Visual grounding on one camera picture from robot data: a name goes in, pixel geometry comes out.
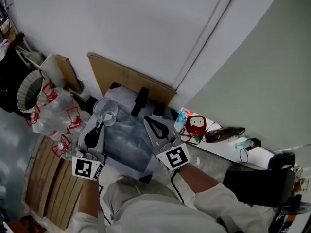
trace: clear glass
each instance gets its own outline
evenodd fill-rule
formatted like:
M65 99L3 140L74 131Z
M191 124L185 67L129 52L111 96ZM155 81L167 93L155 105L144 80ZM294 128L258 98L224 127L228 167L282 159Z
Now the clear glass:
M113 100L102 98L94 105L93 112L99 122L112 126L117 119L118 105Z

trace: black-and-white marker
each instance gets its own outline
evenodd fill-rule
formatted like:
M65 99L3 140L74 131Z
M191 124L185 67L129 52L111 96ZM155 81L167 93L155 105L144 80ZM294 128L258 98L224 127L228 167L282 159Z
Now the black-and-white marker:
M172 168L175 168L177 166L180 166L188 161L183 149L181 147L178 147L172 151L166 152L166 156L172 166Z
M102 171L102 168L103 168L103 165L100 164L99 167L98 167L98 169L97 169L97 171L96 171L96 173L95 173L94 179L98 179L99 174L100 174L101 171Z
M92 170L92 162L85 159L77 159L75 174L90 178Z

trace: cardboard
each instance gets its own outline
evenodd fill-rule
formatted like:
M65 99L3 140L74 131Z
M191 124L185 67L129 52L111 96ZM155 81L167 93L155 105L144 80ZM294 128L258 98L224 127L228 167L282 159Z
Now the cardboard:
M39 166L40 166L40 163L41 163L40 160L43 158L44 149L45 149L48 141L49 141L49 138L47 136L43 138L43 140L41 142L41 145L39 147L37 156L35 158L35 163L33 165L33 168L32 168L32 171L31 171L31 174L30 174L30 177L29 177L29 180L28 180L28 186L27 186L25 202L31 208L32 208L32 202L33 202L32 201L33 200L33 196L34 196L34 193L36 193L36 183L35 183L35 180L36 180L36 176L37 176L37 173L38 173L38 170L39 170Z
M59 210L57 211L57 217L56 217L56 222L55 222L55 225L57 225L57 226L58 225L60 226L62 223L62 219L63 219L64 213L65 213L65 209L66 209L67 204L69 202L69 198L71 196L74 185L76 184L76 181L77 181L77 177L75 177L75 176L71 176L69 179L68 185L67 185L66 190L64 192L62 202L60 203Z
M72 216L74 206L75 206L75 204L79 198L83 183L84 183L84 179L78 178L76 183L74 184L73 190L71 192L70 198L69 198L67 206L65 208L65 212L64 212L64 215L62 218L62 222L59 225L59 227L64 231L67 229L67 227L69 225L70 218Z
M35 197L35 206L33 208L33 210L35 212L37 212L37 214L39 212L39 206L41 203L41 197L42 197L42 193L43 193L43 189L44 189L44 184L45 184L45 181L47 179L47 175L48 175L50 167L52 165L54 156L55 156L54 153L52 151L49 151L48 158L45 161L45 164L43 166L43 169L42 169L42 172L40 175L40 179L38 181L38 189L37 189L37 194Z
M56 55L56 61L59 66L59 69L64 75L65 80L67 81L68 86L74 91L80 91L81 87L78 83L76 75L73 71L70 60L67 57Z
M168 105L176 91L128 67L122 66L95 53L87 54L99 88L104 95L116 82L129 90L139 93L145 87L149 89L149 99Z
M35 173L34 189L33 189L33 192L32 192L31 204L29 205L30 208L32 208L35 212L37 212L38 206L39 206L38 203L40 203L40 200L38 198L38 194L40 194L40 193L38 193L40 178L41 178L42 171L44 169L46 160L48 159L49 154L51 153L51 147L53 146L53 143L54 143L54 141L49 138L47 144L45 145L45 147L43 149L42 155L40 155L39 159L38 159L39 166L38 166L38 168L36 170L36 173Z
M49 195L52 192L53 184L55 183L55 180L58 176L57 174L58 174L59 169L61 168L63 160L64 159L58 158L57 156L54 156L53 158L51 167L49 169L48 175L44 183L42 195L41 195L41 201L40 201L39 210L38 210L39 217L45 216L47 206L48 206Z
M72 167L71 165L68 166L65 175L63 177L63 180L61 182L61 185L58 189L58 193L55 199L55 203L54 203L54 207L52 209L52 213L51 213L51 222L53 222L54 224L56 223L57 220L57 215L59 212L59 208L61 206L62 200L63 200L63 196L65 194L65 191L67 189L68 183L70 181L70 178L73 177L72 176Z
M50 201L49 201L49 205L48 205L48 209L47 209L47 213L46 213L46 217L48 219L51 218L51 215L52 215L52 210L53 210L53 207L54 207L54 204L55 204L55 200L56 200L56 196L58 194L58 190L59 190L59 187L63 181L63 178L64 178L64 175L66 173L66 170L69 166L71 162L70 161L64 161L61 168L60 168L60 171L57 175L57 178L56 178L56 181L55 181L55 184L54 184L54 187L53 187L53 191L52 191L52 194L51 194L51 197L50 197Z

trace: bottle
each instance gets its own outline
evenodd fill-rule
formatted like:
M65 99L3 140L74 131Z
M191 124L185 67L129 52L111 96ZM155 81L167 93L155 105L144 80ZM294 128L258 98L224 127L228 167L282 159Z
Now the bottle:
M31 126L33 132L48 136L54 141L58 141L63 133L67 132L66 125L46 106L41 109L35 105L35 111L26 117L28 126Z
M53 88L51 83L47 83L42 88L43 93L48 98L49 110L57 117L66 119L66 110L72 107L79 107L70 92L62 88Z
M52 151L57 157L72 161L72 157L75 156L78 151L77 143L78 139L72 134L62 134L57 145L52 147Z
M79 137L86 123L90 120L91 115L86 111L80 111L80 107L72 107L66 110L66 123L71 134Z
M238 142L234 145L234 147L239 150L239 149L244 149L244 148L248 148L248 147L253 147L255 145L255 143L252 140L246 140L243 142Z

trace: white table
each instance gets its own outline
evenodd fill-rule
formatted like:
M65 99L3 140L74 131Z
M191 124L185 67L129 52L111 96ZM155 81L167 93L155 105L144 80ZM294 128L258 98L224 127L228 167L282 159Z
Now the white table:
M210 130L215 130L221 128L221 126L217 123L214 123L213 121L206 119L207 122L207 128ZM179 132L181 128L183 127L180 123L175 123L175 128ZM189 138L182 136L183 141L187 141ZM247 140L245 137L232 137L226 141L218 142L218 143L206 143L204 141L201 141L200 144L195 145L198 148L201 148L207 152L216 154L220 157L223 157L227 160L242 164L244 166L253 168L253 169L267 169L268 163L270 158L274 155L267 149L261 147L254 148L248 152L248 162L244 163L240 159L240 150L235 149L234 144L238 142L242 142ZM189 141L189 144L196 143L195 139L192 138Z

